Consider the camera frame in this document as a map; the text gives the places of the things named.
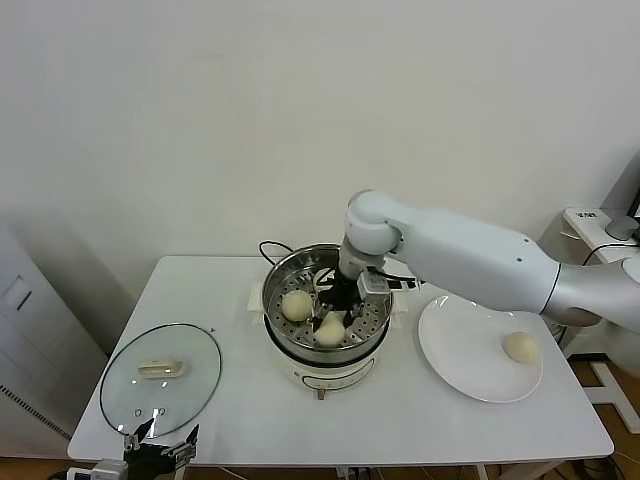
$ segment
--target white table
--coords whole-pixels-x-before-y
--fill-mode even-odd
[[[583,241],[589,249],[594,250],[601,245],[629,245],[638,247],[638,243],[631,239],[619,241],[610,237],[605,232],[605,227],[612,218],[626,215],[624,210],[600,210],[598,208],[567,208],[563,218],[572,229],[572,232],[565,232],[565,235]],[[602,248],[594,256],[602,263],[611,263],[623,258],[636,257],[640,255],[640,248],[614,247]],[[599,337],[605,328],[605,321],[589,328],[570,328],[568,341],[564,345],[565,357],[570,357],[574,353],[582,350],[599,350]],[[640,416],[637,414],[624,391],[616,381],[615,377],[605,363],[592,363],[591,368],[602,384],[601,387],[587,387],[585,392],[594,405],[611,403],[614,405],[627,429],[636,435],[640,434]]]
[[[595,250],[601,245],[627,245],[637,246],[635,240],[621,241],[610,237],[605,228],[612,218],[626,215],[623,210],[601,210],[599,208],[567,208],[562,218],[571,227],[571,232],[562,232],[563,235],[575,240],[582,240],[590,250]],[[607,247],[598,250],[594,257],[602,263],[612,263],[623,258],[640,254],[638,248]]]
[[[544,322],[531,315],[545,371],[538,389],[514,404],[458,393],[416,346],[422,308],[442,293],[408,294],[406,324],[385,339],[379,364],[363,382],[325,400],[276,367],[263,326],[250,321],[252,285],[269,265],[253,257],[165,257],[158,262],[116,352],[146,330],[187,322],[215,328],[223,355],[218,390],[200,415],[156,441],[173,444],[200,424],[192,464],[227,466],[517,466],[503,478],[533,478],[566,459],[602,457],[613,443]],[[122,437],[105,422],[99,388],[68,453],[78,460],[120,458]]]

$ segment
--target black cable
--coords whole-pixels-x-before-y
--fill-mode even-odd
[[[556,472],[561,478],[562,480],[569,480],[560,470],[558,470],[557,468],[553,469],[554,472]]]
[[[260,242],[260,244],[258,245],[258,250],[260,251],[260,255],[262,255],[264,259],[267,262],[269,262],[271,265],[275,265],[276,262],[271,260],[271,258],[269,258],[269,256],[266,253],[264,253],[264,250],[262,249],[262,247],[264,247],[265,245],[276,245],[278,247],[282,247],[286,250],[289,250],[289,252],[293,252],[293,248],[291,248],[289,245],[285,245],[284,243],[276,242],[273,240],[265,240],[264,242]]]
[[[558,345],[560,345],[562,343],[562,339],[564,338],[564,334],[567,333],[567,327],[564,327],[562,329],[562,333],[560,334],[560,337],[558,338]]]
[[[397,275],[391,275],[390,273],[386,273],[386,272],[383,272],[381,270],[378,270],[375,267],[368,267],[367,270],[369,270],[370,272],[376,273],[376,274],[380,275],[381,277],[387,278],[389,280],[398,280],[399,282],[416,282],[416,281],[418,281],[418,279],[415,278],[415,277],[398,277]]]
[[[584,262],[582,262],[582,266],[586,266],[587,263],[589,263],[589,260],[591,260],[591,257],[593,257],[593,255],[600,250],[601,248],[608,248],[608,247],[633,247],[633,248],[638,248],[638,245],[626,245],[624,243],[605,243],[604,245],[600,245],[596,248],[594,248],[593,250],[591,250],[591,252],[589,253],[589,255],[587,255],[587,258],[584,259]]]

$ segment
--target white cabinet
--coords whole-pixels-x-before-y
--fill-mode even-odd
[[[106,362],[0,228],[0,456],[65,457]]]

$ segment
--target power cord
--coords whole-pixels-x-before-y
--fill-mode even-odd
[[[262,249],[262,247],[264,247],[265,245],[276,245],[278,247],[284,248],[285,250],[289,250],[289,253],[293,252],[293,248],[291,248],[289,245],[285,245],[284,243],[276,242],[274,240],[265,240],[264,242],[260,242],[260,244],[258,245],[258,250],[260,251],[260,255],[262,255],[264,259],[267,262],[269,262],[271,265],[275,265],[276,262],[271,260],[269,255],[264,253],[264,250]]]
[[[218,467],[220,470],[222,470],[223,472],[228,473],[229,475],[232,475],[236,478],[239,478],[240,480],[249,480],[247,477],[243,477],[242,475],[237,474],[236,472],[232,472],[231,470],[229,470],[228,468],[224,468],[224,467]]]
[[[627,245],[624,243],[605,243],[604,245],[599,245],[596,248],[594,248],[593,250],[591,250],[591,252],[589,253],[589,255],[587,255],[587,258],[584,259],[584,262],[582,262],[582,266],[585,267],[587,265],[587,263],[589,263],[589,260],[591,260],[591,257],[593,257],[596,252],[598,252],[599,250],[603,249],[603,248],[609,248],[609,247],[633,247],[633,248],[638,248],[638,245]]]
[[[614,455],[620,455],[622,458],[626,458],[627,460],[629,460],[630,462],[635,463],[636,465],[640,465],[640,461],[636,460],[635,458],[631,458],[629,455],[622,453],[622,452],[618,452],[617,450],[615,452],[613,452]]]

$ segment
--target metal rim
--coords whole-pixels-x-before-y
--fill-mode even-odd
[[[365,358],[367,358],[369,355],[371,355],[373,352],[375,352],[380,345],[382,344],[382,341],[386,338],[387,333],[389,332],[389,322],[387,322],[387,324],[385,325],[385,327],[383,328],[382,331],[382,335],[380,335],[379,339],[377,340],[377,343],[372,343],[371,344],[371,348],[365,352],[363,352],[361,355],[358,355],[357,357],[353,357],[352,359],[349,360],[345,360],[343,362],[316,362],[313,360],[308,360],[306,358],[300,357],[299,355],[296,355],[295,353],[287,350],[286,347],[284,347],[276,338],[275,334],[273,333],[273,330],[271,329],[271,325],[269,324],[269,319],[267,318],[267,316],[264,316],[264,325],[265,328],[267,330],[267,334],[269,335],[269,338],[271,339],[271,341],[273,342],[273,344],[278,347],[278,350],[280,350],[282,353],[284,353],[287,357],[289,357],[291,360],[294,360],[298,363],[301,363],[303,365],[307,365],[308,367],[315,367],[315,368],[340,368],[340,367],[348,367],[349,365],[353,365],[354,363],[358,363],[362,360],[364,360]]]
[[[271,328],[270,336],[288,353],[307,362],[326,366],[350,362],[371,351],[389,322],[393,296],[365,302],[362,315],[347,329],[340,345],[324,348],[316,344],[312,326],[306,322],[289,322],[281,311],[284,295],[293,290],[306,291],[312,298],[316,292],[313,276],[323,268],[336,268],[340,246],[315,244],[302,247],[280,259],[267,274],[262,287],[262,305]]]
[[[147,330],[146,332],[141,333],[140,335],[138,335],[136,338],[134,338],[133,340],[131,340],[129,343],[127,343],[117,354],[115,357],[113,357],[113,359],[109,362],[109,365],[107,366],[104,375],[102,376],[102,379],[100,380],[100,412],[102,413],[102,417],[105,419],[105,421],[107,422],[107,424],[113,428],[116,432],[118,432],[120,435],[125,436],[127,435],[127,433],[124,432],[120,432],[118,431],[118,427],[114,426],[111,424],[111,422],[109,421],[109,419],[107,418],[107,415],[104,412],[104,406],[102,405],[102,390],[104,388],[104,379],[107,378],[107,374],[109,373],[109,370],[111,369],[111,366],[115,363],[115,361],[118,359],[118,357],[120,357],[120,355],[122,354],[122,352],[124,352],[127,348],[129,348],[134,342],[136,342],[137,340],[139,340],[140,338],[144,337],[145,335],[147,335],[148,333],[151,333],[155,330],[159,330],[161,328],[166,328],[166,327],[193,327],[196,328],[202,332],[204,332],[214,343],[214,345],[216,346],[216,349],[218,350],[218,359],[220,360],[220,373],[218,374],[218,378],[216,379],[216,383],[213,386],[213,389],[211,390],[211,394],[209,395],[209,397],[207,398],[207,400],[202,404],[202,408],[200,410],[198,410],[196,412],[196,414],[191,417],[189,420],[185,421],[184,423],[177,425],[175,428],[173,428],[172,430],[168,430],[164,433],[162,433],[162,435],[156,435],[153,438],[160,438],[164,435],[168,435],[169,433],[175,432],[176,430],[184,427],[187,423],[189,423],[190,421],[192,421],[194,418],[196,418],[198,415],[200,415],[200,413],[205,409],[205,407],[209,404],[209,401],[211,401],[211,398],[213,397],[213,394],[216,392],[216,390],[218,389],[218,385],[220,385],[220,378],[222,377],[222,372],[223,372],[223,363],[222,363],[222,350],[220,349],[220,344],[217,342],[217,340],[213,337],[213,335],[211,335],[211,332],[205,330],[203,327],[200,327],[199,325],[194,325],[192,323],[165,323],[163,325],[157,325],[149,330]]]

